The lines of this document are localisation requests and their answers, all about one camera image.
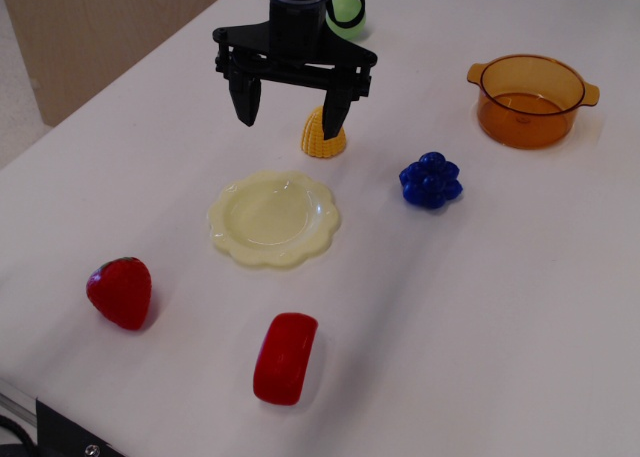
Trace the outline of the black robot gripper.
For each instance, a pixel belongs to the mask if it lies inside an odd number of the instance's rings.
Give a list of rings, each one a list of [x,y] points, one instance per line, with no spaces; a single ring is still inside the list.
[[[270,4],[269,20],[213,32],[216,70],[229,82],[238,119],[254,125],[264,80],[327,91],[324,140],[335,138],[353,99],[369,95],[377,56],[338,36],[325,21],[325,5],[309,9]]]

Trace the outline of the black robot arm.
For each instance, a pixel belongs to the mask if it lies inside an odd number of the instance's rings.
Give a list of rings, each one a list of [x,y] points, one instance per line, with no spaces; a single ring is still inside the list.
[[[216,71],[241,122],[254,124],[268,80],[324,90],[324,138],[338,136],[351,103],[369,95],[377,56],[331,30],[326,19],[334,17],[332,0],[269,0],[268,21],[213,32]]]

